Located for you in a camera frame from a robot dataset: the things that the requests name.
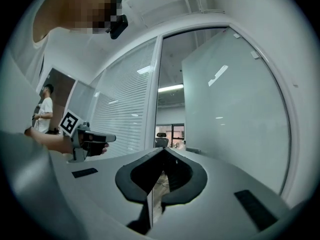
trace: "window blind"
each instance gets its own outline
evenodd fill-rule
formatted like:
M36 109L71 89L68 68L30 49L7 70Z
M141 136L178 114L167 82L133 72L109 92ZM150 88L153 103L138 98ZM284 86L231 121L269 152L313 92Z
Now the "window blind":
M97 85L98 99L91 120L96 132L116 135L105 158L144 149L149 74L156 40L128 52L105 69Z

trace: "white t-shirt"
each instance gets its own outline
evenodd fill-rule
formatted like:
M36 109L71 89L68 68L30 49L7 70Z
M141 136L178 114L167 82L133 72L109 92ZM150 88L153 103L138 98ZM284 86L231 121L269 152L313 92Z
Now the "white t-shirt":
M39 104L39 106L40 106L40 109L38 114L41 116L46 113L53 112L53 103L50 97L45 98L42 104ZM44 134L47 131L49 131L49 126L50 126L50 119L43 119L43 118L39 118L39 120L35 121L35 124L34 124L34 128Z
M35 43L33 26L45 0L34 0L17 24L0 62L0 130L23 133L32 125L36 93L49 35Z

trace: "fluorescent light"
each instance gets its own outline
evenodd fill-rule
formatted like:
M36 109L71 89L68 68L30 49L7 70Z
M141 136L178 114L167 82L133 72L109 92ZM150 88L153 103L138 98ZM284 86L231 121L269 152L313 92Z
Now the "fluorescent light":
M143 75L144 73L147 73L150 71L150 66L146 66L144 68L141 68L139 69L137 72L140 74L140 75Z
M209 87L213 85L213 83L215 81L218 80L219 77L221 77L221 75L229 68L229 66L227 65L223 65L222 68L220 68L220 70L215 74L214 76L214 79L211 79L208 84L209 84Z
M160 89L158 90L158 92L159 92L159 93L163 93L163 92L167 92L167 91L182 89L183 87L184 87L183 84L178 84L178 85L174 85L174 86L169 86L169 87L160 88Z

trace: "glass partition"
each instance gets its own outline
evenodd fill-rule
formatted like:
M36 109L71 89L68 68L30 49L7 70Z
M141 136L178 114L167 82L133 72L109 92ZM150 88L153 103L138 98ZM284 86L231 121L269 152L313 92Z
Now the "glass partition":
M163 40L156 124L168 123L184 125L167 134L170 147L183 142L281 192L290 155L284 99L258 52L233 29Z
M97 159L144 150L155 43L153 39L141 44L104 70L96 87L91 130L116 135L116 141Z

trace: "hand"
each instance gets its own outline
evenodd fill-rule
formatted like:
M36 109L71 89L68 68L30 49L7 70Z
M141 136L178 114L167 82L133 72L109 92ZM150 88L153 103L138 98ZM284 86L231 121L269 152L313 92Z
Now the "hand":
M82 144L83 144L83 142L84 142L84 135L83 135L82 133L80 133L78 136L79 136L79 143L80 143L80 145L82 146ZM94 137L93 137L92 135L89 135L89 139L90 139L90 140L93 140L93 138L94 138ZM104 148L102 149L101 155L107 152L107 148L108 148L108 147L109 147L109 144L108 144L108 143L104 145Z
M40 118L39 114L34 114L34 120L38 120Z

